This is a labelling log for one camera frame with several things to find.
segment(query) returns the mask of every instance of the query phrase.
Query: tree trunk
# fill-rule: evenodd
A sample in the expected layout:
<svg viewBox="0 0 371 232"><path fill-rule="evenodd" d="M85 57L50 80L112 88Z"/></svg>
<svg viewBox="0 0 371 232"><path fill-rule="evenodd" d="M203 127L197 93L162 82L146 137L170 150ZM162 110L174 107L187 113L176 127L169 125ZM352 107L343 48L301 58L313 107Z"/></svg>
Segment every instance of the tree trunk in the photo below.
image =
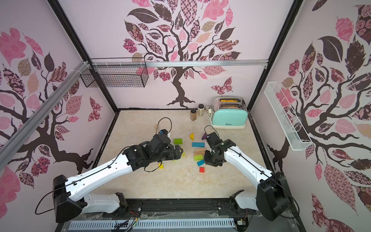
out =
<svg viewBox="0 0 371 232"><path fill-rule="evenodd" d="M183 73L185 72L185 69L183 69L182 67L174 67L174 68L177 71L177 74L175 75L172 83L173 83L173 86L175 86L175 88L178 91L178 97L174 101L172 101L171 103L169 103L167 105L172 105L172 104L175 104L175 103L178 102L181 107L188 108L183 103L184 102L191 103L191 102L195 102L195 101L191 101L184 96L185 95L184 89L182 88L181 83L179 82L179 79L183 76Z"/></svg>

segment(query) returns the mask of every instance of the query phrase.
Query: black frame post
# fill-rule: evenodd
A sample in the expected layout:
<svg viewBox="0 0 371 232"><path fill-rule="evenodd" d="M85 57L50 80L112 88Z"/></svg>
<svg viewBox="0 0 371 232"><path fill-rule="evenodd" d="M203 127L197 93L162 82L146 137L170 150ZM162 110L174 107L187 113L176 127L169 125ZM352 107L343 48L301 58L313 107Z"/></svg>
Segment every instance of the black frame post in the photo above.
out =
<svg viewBox="0 0 371 232"><path fill-rule="evenodd" d="M65 29L66 33L68 34L69 38L71 39L73 45L75 46L77 52L80 54L81 58L84 61L88 61L91 67L93 67L92 61L88 56L84 46L82 45L80 39L78 38L75 30L73 29L70 21L68 20L66 14L64 13L61 5L59 4L58 0L47 0L51 8L53 9L55 15L59 19L60 23L62 24L63 28ZM109 94L106 86L104 85L101 77L93 68L90 69L92 76L94 77L95 81L97 82L99 88L101 89L104 97L107 99L109 105L111 106L114 113L118 113L118 108L112 99L111 95Z"/></svg>
<svg viewBox="0 0 371 232"><path fill-rule="evenodd" d="M254 90L254 93L251 97L251 100L249 102L249 105L247 106L247 109L250 111L252 110L254 103L263 88L264 82L267 79L267 76L270 72L270 69L273 66L273 63L275 62L278 52L281 50L282 44L285 41L285 38L287 36L287 33L289 32L292 24L294 23L295 17L297 16L299 9L301 7L301 4L303 3L303 0L294 0L294 2L291 5L289 14L286 17L286 20L283 24L283 27L278 35L278 38L276 40L275 45L273 46L272 52L269 55L269 61L267 67L263 70L262 75L260 76L259 82L256 85L256 88Z"/></svg>

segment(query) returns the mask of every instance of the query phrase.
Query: pink wall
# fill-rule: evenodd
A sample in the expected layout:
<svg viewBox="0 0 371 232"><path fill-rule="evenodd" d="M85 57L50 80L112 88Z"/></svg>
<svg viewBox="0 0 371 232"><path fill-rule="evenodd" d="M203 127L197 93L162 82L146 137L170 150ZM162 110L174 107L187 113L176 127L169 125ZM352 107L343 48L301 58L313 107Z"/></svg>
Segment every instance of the pink wall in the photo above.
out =
<svg viewBox="0 0 371 232"><path fill-rule="evenodd" d="M252 110L307 231L370 231L371 5L364 3L305 1L268 76L314 145L291 150L263 92Z"/></svg>
<svg viewBox="0 0 371 232"><path fill-rule="evenodd" d="M187 53L188 60L194 61L202 56L207 60L222 60L225 56L268 59L291 4L292 0L61 1L90 57L131 58L152 53L146 56L152 56L152 61L183 61L187 60ZM136 17L139 9L147 10L152 16ZM185 22L184 29L174 27L173 33L160 30L160 25L162 28L170 27L172 22L176 25ZM133 26L139 36L132 33ZM94 61L124 62L131 59ZM108 90L119 108L191 108L199 103L210 105L223 92L223 96L242 96L248 103L263 66L183 67L174 68L176 75L171 76L172 70L172 67L165 70L149 68L150 77L145 88ZM229 77L232 77L232 83L228 85L226 80ZM224 83L232 91L227 92ZM218 92L212 86L221 86L224 91Z"/></svg>
<svg viewBox="0 0 371 232"><path fill-rule="evenodd" d="M81 63L46 1L15 0L0 9L0 143L26 122ZM72 87L0 170L1 231L54 231L54 211L35 215L58 175L91 166L113 118L98 88ZM52 197L39 212L53 208Z"/></svg>

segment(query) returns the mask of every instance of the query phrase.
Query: wall mural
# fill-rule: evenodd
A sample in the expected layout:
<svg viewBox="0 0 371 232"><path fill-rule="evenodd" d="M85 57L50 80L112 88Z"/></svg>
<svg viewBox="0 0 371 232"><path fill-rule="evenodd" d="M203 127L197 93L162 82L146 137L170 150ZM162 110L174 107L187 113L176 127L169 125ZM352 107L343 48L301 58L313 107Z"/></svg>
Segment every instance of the wall mural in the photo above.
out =
<svg viewBox="0 0 371 232"><path fill-rule="evenodd" d="M322 52L310 44L301 65L299 60L289 65L290 77L281 83L281 92L276 96L278 99L283 94L287 96L288 102L283 101L281 104L288 117L293 122L296 113L314 143L306 149L305 156L316 156L313 172L317 179L324 177L329 189L357 214L355 191L361 202L371 211L371 187L363 186L371 186L371 179L362 173L371 168L371 160L360 159L357 153L349 155L343 149L360 148L371 151L367 145L357 142L358 134L371 139L371 102L361 104L360 101L360 98L371 97L371 72L369 68L368 71L359 71L361 67L371 68L371 56L366 59L365 47L361 45L363 43L369 46L371 42L371 5L355 7L358 10L355 23L348 18L338 18L335 25L337 37L346 43L334 36L318 38L323 43ZM295 124L294 127L301 137L305 135L300 124ZM275 156L274 163L278 162L282 171L282 159L288 152L287 139L280 151L269 145L268 147ZM327 219L314 195L313 206L316 209L312 212L313 218L319 227L324 224L326 231L353 231L342 222Z"/></svg>
<svg viewBox="0 0 371 232"><path fill-rule="evenodd" d="M132 10L128 14L128 20L136 17L141 23L134 24L125 21L126 29L135 41L125 39L124 48L133 54L133 61L144 55L147 61L205 61L205 60L234 60L240 52L231 51L238 40L232 42L228 38L232 35L233 28L229 28L233 20L233 12L228 5L228 0L132 0L133 3L143 7ZM200 26L200 21L209 18ZM145 53L137 52L139 47L145 49ZM221 66L207 67L162 67L148 68L148 73L154 75L156 80L160 77L163 81L173 79L172 84L178 92L178 96L167 105L179 103L181 107L187 108L184 103L195 102L186 97L181 87L180 78L195 78L195 74L203 79L226 71ZM225 85L213 86L218 94L231 91L231 79Z"/></svg>
<svg viewBox="0 0 371 232"><path fill-rule="evenodd" d="M57 86L54 84L63 82L67 76L64 62L56 68L52 56L48 53L43 58L44 62L42 64L40 58L44 54L39 44L27 36L24 36L24 39L33 52L31 63L29 58L24 59L25 54L23 52L28 46L21 41L19 31L11 28L10 35L1 32L0 51L8 64L3 64L3 71L0 72L0 110L8 115L0 117L0 136L6 139L10 139L29 119L30 112L35 112L40 104L48 99L50 94L48 87L55 91ZM17 68L11 67L11 61L18 58L23 59L18 62ZM27 141L18 150L18 153L26 153L26 155L9 161L8 164L19 162L19 167L15 173L18 173L19 180L23 184L34 187L35 177L47 173L51 165L51 156L54 157L55 162L69 161L75 163L79 174L83 168L88 169L92 164L92 162L89 164L85 162L92 149L85 155L80 156L77 153L68 153L58 148L57 140L64 141L63 134L70 132L68 125L79 120L78 117L74 116L81 106L82 95L77 95L78 89L79 81L71 87L51 111L51 114L37 127L36 131L39 136L32 141ZM92 107L94 112L100 110L99 104L94 106L92 104ZM8 128L12 129L11 134L4 132ZM33 154L36 149L43 156L34 158ZM2 188L5 189L4 191L11 189L8 184L2 185ZM4 197L5 194L2 194L2 189L0 189L0 205L4 201Z"/></svg>

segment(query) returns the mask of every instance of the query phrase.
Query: toaster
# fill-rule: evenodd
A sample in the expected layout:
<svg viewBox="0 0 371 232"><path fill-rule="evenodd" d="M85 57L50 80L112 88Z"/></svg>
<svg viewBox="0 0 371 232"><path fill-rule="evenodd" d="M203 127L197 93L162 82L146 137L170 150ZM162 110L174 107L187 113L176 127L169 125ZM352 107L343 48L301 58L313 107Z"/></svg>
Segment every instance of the toaster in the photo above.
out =
<svg viewBox="0 0 371 232"><path fill-rule="evenodd" d="M248 112L240 97L217 97L213 105L212 126L221 129L243 129Z"/></svg>

